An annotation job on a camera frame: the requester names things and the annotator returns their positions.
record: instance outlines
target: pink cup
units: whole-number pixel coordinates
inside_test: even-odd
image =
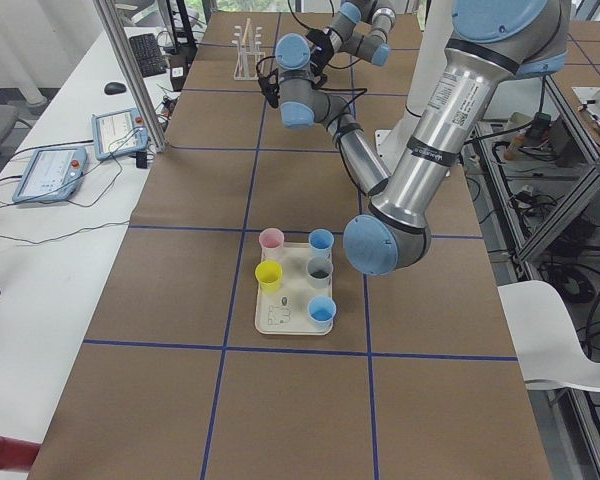
[[[265,260],[279,260],[282,257],[284,233],[277,228],[267,228],[258,237]]]

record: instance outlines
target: metal pole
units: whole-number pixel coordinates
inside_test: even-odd
[[[133,95],[136,106],[140,110],[144,123],[149,129],[149,136],[156,146],[156,150],[162,152],[167,144],[164,131],[158,122],[149,92],[144,84],[138,63],[131,51],[131,46],[129,45],[122,22],[118,18],[113,0],[93,0],[93,5],[100,16],[104,31],[107,32],[113,53],[115,53],[122,74],[129,85],[131,95]]]

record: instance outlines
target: white tray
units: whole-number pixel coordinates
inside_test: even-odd
[[[326,288],[313,288],[307,280],[306,267],[311,259],[308,243],[285,243],[280,260],[282,265],[282,286],[273,293],[263,292],[258,287],[256,302],[256,330],[274,335],[326,335],[327,330],[315,326],[307,305],[317,295],[331,297],[331,284]]]

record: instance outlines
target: table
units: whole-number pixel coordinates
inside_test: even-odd
[[[269,51],[299,31],[249,16]],[[365,206],[328,137],[284,131],[232,79],[245,19],[211,19],[29,478],[550,478],[462,171],[428,212],[427,257],[361,276],[341,239]],[[369,88],[355,102],[368,132],[403,113],[419,44],[401,17],[385,68],[402,79],[331,76]],[[335,232],[329,335],[255,331],[268,226]]]
[[[129,35],[148,31],[155,29],[128,29]],[[129,92],[106,96],[103,87],[109,81],[124,83],[124,77],[102,33],[20,148],[92,138],[92,114],[134,106]],[[170,88],[168,73],[145,83],[156,105],[163,96],[159,85]],[[92,168],[93,147],[87,150]],[[0,176],[22,174],[29,154],[18,155]],[[93,207],[3,208],[0,233],[38,241],[127,221],[148,171],[136,169],[130,158],[120,164],[114,188]],[[83,179],[72,200],[92,202],[117,172],[116,163],[105,162]],[[0,198],[10,202],[16,184],[0,185]],[[125,230],[112,226],[41,246],[0,239],[0,435],[44,438]],[[0,479],[22,477],[0,472]]]

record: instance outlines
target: black keyboard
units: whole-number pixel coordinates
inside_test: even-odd
[[[153,33],[129,37],[129,43],[143,77],[160,75],[167,71],[167,65],[158,46],[158,39]]]

